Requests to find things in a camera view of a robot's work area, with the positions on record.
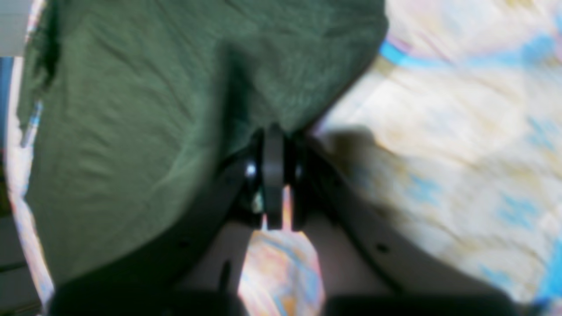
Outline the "image-right right gripper white left finger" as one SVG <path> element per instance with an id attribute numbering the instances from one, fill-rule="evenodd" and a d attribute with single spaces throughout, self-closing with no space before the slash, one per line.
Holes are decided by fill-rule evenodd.
<path id="1" fill-rule="evenodd" d="M 263 132 L 221 166 L 170 227 L 114 263 L 69 281 L 50 316 L 246 316 L 238 295 L 260 184 Z"/>

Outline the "image-right right gripper white right finger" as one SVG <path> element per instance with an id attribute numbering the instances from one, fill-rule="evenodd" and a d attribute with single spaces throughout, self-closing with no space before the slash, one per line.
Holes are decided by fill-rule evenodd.
<path id="1" fill-rule="evenodd" d="M 322 316 L 517 316 L 501 290 L 428 254 L 377 214 L 303 134 L 292 136 L 293 228 L 317 251 Z"/>

